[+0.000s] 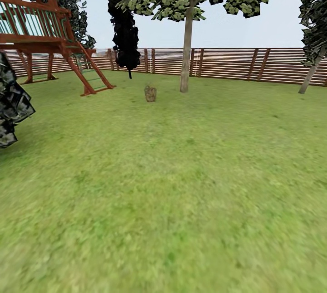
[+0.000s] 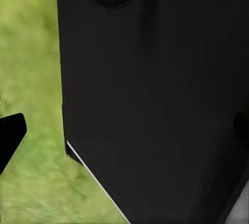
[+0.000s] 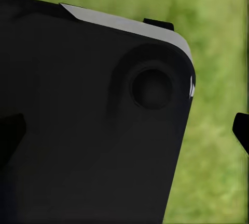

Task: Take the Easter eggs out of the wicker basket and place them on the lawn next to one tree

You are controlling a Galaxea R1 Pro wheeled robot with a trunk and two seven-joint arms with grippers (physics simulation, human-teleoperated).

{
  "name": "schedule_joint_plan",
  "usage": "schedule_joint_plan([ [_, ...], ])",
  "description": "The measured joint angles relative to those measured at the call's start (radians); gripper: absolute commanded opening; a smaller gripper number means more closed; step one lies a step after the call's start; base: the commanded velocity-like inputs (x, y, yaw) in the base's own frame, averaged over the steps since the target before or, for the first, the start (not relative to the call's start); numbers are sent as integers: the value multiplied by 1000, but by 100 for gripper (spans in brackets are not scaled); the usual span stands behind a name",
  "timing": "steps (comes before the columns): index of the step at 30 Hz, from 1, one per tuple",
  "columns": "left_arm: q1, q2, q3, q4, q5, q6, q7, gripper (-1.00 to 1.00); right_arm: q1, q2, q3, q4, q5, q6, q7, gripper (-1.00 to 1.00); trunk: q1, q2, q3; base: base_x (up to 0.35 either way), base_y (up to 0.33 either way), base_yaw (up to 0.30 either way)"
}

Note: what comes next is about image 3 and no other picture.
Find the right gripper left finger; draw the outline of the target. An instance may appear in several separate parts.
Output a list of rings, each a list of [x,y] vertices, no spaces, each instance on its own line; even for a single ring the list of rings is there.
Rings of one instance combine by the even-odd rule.
[[[0,175],[27,132],[22,113],[0,118]]]

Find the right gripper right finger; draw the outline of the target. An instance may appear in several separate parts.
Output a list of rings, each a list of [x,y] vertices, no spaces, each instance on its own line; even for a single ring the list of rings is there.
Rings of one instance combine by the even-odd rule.
[[[237,113],[232,130],[249,155],[249,115]]]

